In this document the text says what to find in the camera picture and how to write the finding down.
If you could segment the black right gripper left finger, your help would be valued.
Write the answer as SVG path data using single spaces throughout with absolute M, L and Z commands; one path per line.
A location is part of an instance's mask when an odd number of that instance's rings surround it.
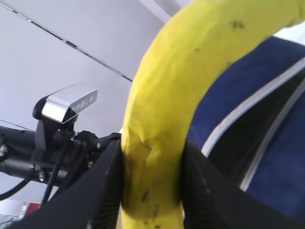
M 120 141 L 112 140 L 77 182 L 10 228 L 114 229 L 122 184 Z

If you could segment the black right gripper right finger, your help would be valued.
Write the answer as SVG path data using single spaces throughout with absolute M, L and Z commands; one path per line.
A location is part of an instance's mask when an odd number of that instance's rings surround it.
M 182 155 L 180 193 L 186 229 L 303 229 L 305 225 L 243 192 L 191 141 Z

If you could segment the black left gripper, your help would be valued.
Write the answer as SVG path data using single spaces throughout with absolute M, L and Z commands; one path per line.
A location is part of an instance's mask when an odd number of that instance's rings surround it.
M 46 109 L 49 97 L 41 98 L 33 109 L 38 120 L 34 133 L 35 148 L 32 163 L 40 182 L 48 188 L 69 186 L 93 165 L 112 140 L 120 139 L 119 133 L 98 138 L 90 131 L 74 131 L 78 114 L 64 107 L 63 120 L 57 121 Z

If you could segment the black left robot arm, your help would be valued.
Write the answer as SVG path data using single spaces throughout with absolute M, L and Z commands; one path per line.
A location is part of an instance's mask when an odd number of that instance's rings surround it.
M 35 131 L 0 128 L 0 171 L 26 182 L 68 188 L 121 135 L 111 133 L 98 138 L 89 131 L 76 133 L 78 114 L 65 108 L 67 121 L 55 121 L 42 113 L 48 101 L 48 97 L 40 99 L 33 109 L 33 117 L 38 120 Z

